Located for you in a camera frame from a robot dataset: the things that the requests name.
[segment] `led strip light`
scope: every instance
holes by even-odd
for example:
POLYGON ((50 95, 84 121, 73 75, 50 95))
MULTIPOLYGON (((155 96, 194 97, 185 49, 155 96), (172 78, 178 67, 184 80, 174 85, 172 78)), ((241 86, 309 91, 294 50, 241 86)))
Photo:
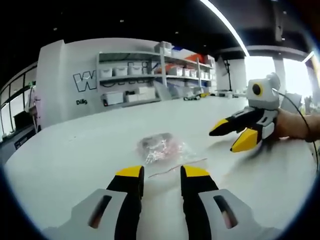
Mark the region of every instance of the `led strip light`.
POLYGON ((310 52, 309 55, 306 56, 306 58, 302 62, 305 64, 310 58, 313 57, 313 55, 315 55, 315 52, 314 51, 310 52))
POLYGON ((208 0, 200 0, 208 9, 210 9, 223 23, 224 25, 229 29, 229 31, 234 36, 235 40, 239 43, 240 47, 242 48, 244 54, 246 57, 249 57, 250 54, 248 50, 246 49, 246 46, 244 42, 241 40, 240 36, 234 29, 234 27, 230 24, 230 22, 226 19, 226 17, 216 8, 210 1, 208 0))

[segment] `storage bin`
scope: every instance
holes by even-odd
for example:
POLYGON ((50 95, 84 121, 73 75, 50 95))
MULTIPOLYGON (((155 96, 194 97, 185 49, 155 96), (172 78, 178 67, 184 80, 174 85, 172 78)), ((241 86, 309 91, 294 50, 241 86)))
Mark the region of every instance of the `storage bin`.
POLYGON ((172 44, 170 42, 162 41, 154 46, 154 51, 156 53, 161 53, 162 49, 165 56, 172 55, 172 44))
POLYGON ((147 93, 142 93, 142 94, 137 94, 138 100, 143 101, 143 100, 148 100, 148 94, 147 93))
POLYGON ((124 93, 119 91, 110 91, 103 94, 108 105, 121 104, 124 102, 124 93))
MULTIPOLYGON (((196 77, 199 78, 199 72, 196 72, 196 77)), ((205 78, 205 73, 203 71, 200 71, 200 78, 204 79, 205 78)))
POLYGON ((112 77, 112 67, 100 70, 100 78, 106 79, 112 77))
POLYGON ((190 69, 190 77, 191 78, 196 78, 197 77, 197 71, 194 69, 190 69))
POLYGON ((148 92, 147 86, 140 86, 135 91, 135 94, 146 94, 148 92))
POLYGON ((147 95, 147 99, 155 99, 156 89, 154 87, 148 87, 146 95, 147 95))
POLYGON ((128 66, 128 75, 142 75, 142 66, 128 66))
POLYGON ((138 95, 137 94, 127 95, 127 96, 125 96, 125 100, 127 103, 136 102, 136 101, 138 101, 138 95))
POLYGON ((127 76, 128 75, 128 67, 127 66, 116 66, 113 68, 113 74, 115 76, 127 76))
POLYGON ((188 69, 188 68, 183 68, 182 75, 183 75, 184 77, 190 77, 190 69, 188 69))
POLYGON ((169 73, 169 75, 182 76, 183 75, 183 69, 182 69, 182 67, 174 66, 174 67, 169 69, 168 73, 169 73))

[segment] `white table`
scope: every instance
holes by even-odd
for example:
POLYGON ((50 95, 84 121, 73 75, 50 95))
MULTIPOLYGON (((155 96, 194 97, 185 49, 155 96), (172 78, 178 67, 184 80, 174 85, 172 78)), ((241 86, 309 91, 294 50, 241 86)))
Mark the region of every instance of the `white table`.
MULTIPOLYGON (((143 164, 137 142, 172 133, 187 143, 220 189, 248 204, 255 220, 283 229, 304 203, 315 178, 315 161, 300 140, 272 149, 232 153, 238 134, 210 137, 209 130, 247 104, 244 98, 182 99, 115 109, 53 125, 27 141, 5 165, 18 201, 35 225, 58 227, 94 190, 105 189, 116 171, 143 164)), ((179 171, 145 179, 137 239, 188 239, 179 171)))

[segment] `black cable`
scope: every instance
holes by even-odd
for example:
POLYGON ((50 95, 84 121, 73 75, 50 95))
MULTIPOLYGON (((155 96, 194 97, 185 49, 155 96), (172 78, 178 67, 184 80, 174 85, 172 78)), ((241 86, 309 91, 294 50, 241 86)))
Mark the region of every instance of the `black cable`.
POLYGON ((116 85, 116 83, 112 84, 111 86, 106 86, 105 84, 101 84, 101 86, 105 87, 105 88, 111 88, 113 87, 114 85, 116 85))
MULTIPOLYGON (((281 96, 283 96, 284 98, 286 98, 293 106, 294 108, 298 111, 298 113, 300 114, 300 116, 302 117, 305 125, 306 125, 306 128, 308 129, 308 135, 311 136, 311 129, 309 127, 309 124, 307 123, 307 120, 305 119, 305 117, 302 115, 302 113, 300 112, 300 110, 298 109, 298 107, 294 104, 294 102, 289 98, 287 97, 286 95, 280 93, 277 91, 277 93, 281 96)), ((312 140, 312 143, 313 143, 313 147, 314 147, 314 151, 315 151, 315 158, 316 158, 316 171, 318 172, 318 167, 319 167, 319 158, 318 158, 318 151, 317 151, 317 147, 316 147, 316 143, 314 140, 312 140)))

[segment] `ceiling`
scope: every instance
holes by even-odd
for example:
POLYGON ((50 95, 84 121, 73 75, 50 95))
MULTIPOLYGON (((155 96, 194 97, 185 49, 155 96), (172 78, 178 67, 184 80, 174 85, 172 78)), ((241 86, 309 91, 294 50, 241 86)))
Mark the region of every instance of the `ceiling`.
MULTIPOLYGON (((86 2, 55 1, 8 8, 1 15, 3 49, 0 87, 38 60, 40 48, 94 38, 167 41, 201 54, 238 47, 225 25, 199 0, 86 2)), ((271 0, 211 0, 236 29, 245 45, 284 46, 308 52, 303 28, 283 5, 271 0), (276 18, 284 41, 275 39, 276 18)))

